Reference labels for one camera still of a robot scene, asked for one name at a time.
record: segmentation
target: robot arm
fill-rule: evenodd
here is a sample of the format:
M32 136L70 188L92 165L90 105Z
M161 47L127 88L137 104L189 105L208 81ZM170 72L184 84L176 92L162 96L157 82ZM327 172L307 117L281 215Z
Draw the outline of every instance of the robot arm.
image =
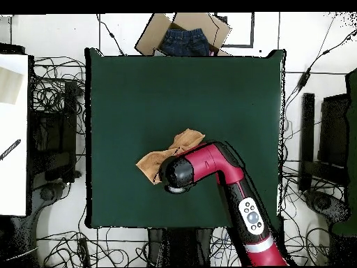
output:
M268 229L268 218L263 216L257 196L227 146L221 142L200 144L169 157L159 170L165 190L176 194L188 191L211 174L215 174L219 192L227 201L233 228L243 242L251 265L287 266Z

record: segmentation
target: white floor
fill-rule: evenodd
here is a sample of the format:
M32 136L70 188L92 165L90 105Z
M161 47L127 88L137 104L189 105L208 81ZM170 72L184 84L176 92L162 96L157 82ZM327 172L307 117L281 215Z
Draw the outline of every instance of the white floor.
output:
M228 23L232 24L233 30L229 36L229 44L247 44L250 34L250 14L247 13L219 13L228 15ZM285 49L287 62L285 66L285 93L288 96L301 76L301 72L314 61L320 51L326 32L333 20L334 13L255 13L254 47L252 49L234 48L225 50L230 54L241 56L265 57L271 50ZM101 20L107 24L109 30L116 36L121 49L126 54L138 54L134 49L140 34L144 30L151 14L106 14L101 15ZM356 29L353 22L346 14L339 14L331 25L321 52L340 43L348 33ZM119 51L114 40L109 36L103 25L99 26L96 15L16 15L12 21L12 34L10 35L10 22L6 17L0 17L0 42L21 45L26 48L27 54L35 57L71 57L85 63L84 48L96 47L104 55L118 55ZM315 94L315 120L320 119L321 102L324 97L346 93L344 75L357 68L357 37L353 37L344 45L336 48L326 56L323 56L312 68L311 78L306 87L290 105L287 116L293 122L293 130L300 128L301 94L312 92ZM315 132L315 158L317 156L319 125ZM81 154L84 149L84 139L78 137L77 153ZM298 160L298 134L292 140L287 141L289 160ZM287 163L286 166L297 168L297 163ZM84 157L79 160L77 170L83 176L72 185L69 196L44 209L38 222L38 237L54 235L78 229L78 221L85 206L85 161ZM287 213L297 222L301 235L314 227L325 228L324 220L310 211L300 200L294 204L287 202ZM292 220L285 222L287 239L297 235L297 227ZM97 230L87 229L83 221L80 229L89 239L96 240ZM98 236L100 245L106 248L104 240L107 228L99 229ZM217 236L221 237L222 230L217 230ZM309 237L314 244L328 245L328 238L323 232L316 231ZM109 243L109 248L121 248L125 250L130 259L137 257L135 248L141 248L147 240L146 230L113 228L107 238L115 240ZM38 254L40 259L48 255L57 241L38 241ZM288 249L298 250L301 239L290 240ZM90 245L91 252L95 247ZM294 259L300 265L304 265L306 259L299 257L306 255L306 250L295 253ZM217 257L219 263L213 259L213 265L221 265L221 261L234 261L234 257ZM60 262L60 258L52 257L48 262L54 265ZM145 266L145 262L138 259L130 266ZM108 259L98 263L99 267L112 266Z

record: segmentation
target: dark green table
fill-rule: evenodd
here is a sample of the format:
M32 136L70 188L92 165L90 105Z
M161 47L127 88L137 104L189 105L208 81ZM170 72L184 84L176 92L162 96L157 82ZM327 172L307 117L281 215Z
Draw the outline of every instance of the dark green table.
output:
M350 95L351 105L347 110L347 169L350 182L345 193L347 194L347 202L351 207L351 217L346 222L336 223L333 226L333 233L357 237L357 69L346 76L346 88Z
M283 56L102 57L86 49L86 224L229 226L214 176L171 195L135 165L191 128L239 152L277 228Z

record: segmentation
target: crumpled cloth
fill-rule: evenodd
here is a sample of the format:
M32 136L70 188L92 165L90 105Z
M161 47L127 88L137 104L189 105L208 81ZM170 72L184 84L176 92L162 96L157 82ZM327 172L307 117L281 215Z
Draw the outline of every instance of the crumpled cloth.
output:
M136 166L147 176L152 184L159 184L161 181L158 176L158 171L161 163L170 156L180 154L197 146L204 137L205 135L199 131L188 128L175 136L174 143L168 150L150 152L140 159Z

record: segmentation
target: denim fabric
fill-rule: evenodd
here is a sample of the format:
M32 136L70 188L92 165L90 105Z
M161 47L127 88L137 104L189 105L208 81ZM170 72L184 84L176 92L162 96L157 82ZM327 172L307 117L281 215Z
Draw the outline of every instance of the denim fabric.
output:
M209 55L208 41L201 29L192 31L168 29L160 49L174 57Z

